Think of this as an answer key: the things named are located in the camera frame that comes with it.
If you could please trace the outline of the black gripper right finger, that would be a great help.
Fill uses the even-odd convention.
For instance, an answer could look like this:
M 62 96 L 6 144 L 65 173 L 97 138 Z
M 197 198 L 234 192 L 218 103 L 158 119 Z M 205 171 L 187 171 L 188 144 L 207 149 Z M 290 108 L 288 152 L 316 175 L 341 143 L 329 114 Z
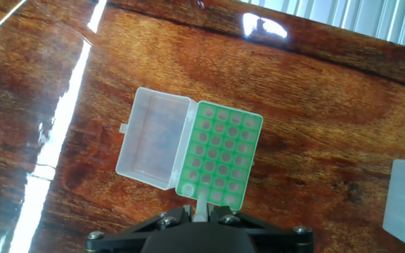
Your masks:
M 306 226 L 280 228 L 227 206 L 208 205 L 207 211 L 209 222 L 246 232 L 258 252 L 315 253 L 314 232 Z

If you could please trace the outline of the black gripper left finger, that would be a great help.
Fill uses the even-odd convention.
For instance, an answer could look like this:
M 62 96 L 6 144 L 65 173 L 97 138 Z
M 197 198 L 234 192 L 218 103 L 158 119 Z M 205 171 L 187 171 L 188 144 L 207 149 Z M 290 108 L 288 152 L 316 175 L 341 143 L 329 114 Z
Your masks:
M 154 232 L 190 223 L 192 215 L 192 207 L 184 205 L 171 208 L 118 234 L 93 231 L 87 235 L 84 249 L 85 252 L 140 252 Z

